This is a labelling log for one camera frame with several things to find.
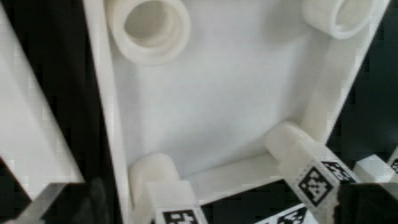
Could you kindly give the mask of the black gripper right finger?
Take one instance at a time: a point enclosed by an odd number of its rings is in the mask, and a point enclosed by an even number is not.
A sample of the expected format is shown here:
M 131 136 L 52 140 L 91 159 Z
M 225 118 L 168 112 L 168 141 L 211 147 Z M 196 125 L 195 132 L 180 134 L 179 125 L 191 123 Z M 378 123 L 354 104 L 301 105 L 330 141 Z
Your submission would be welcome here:
M 398 224 L 398 183 L 340 186 L 335 224 Z

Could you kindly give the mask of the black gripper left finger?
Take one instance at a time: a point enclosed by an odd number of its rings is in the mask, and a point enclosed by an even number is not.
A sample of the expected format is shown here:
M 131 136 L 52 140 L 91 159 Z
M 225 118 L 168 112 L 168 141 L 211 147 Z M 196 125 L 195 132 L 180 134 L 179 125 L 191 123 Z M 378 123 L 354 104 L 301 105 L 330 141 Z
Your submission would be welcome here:
M 52 183 L 8 224 L 111 224 L 104 180 Z

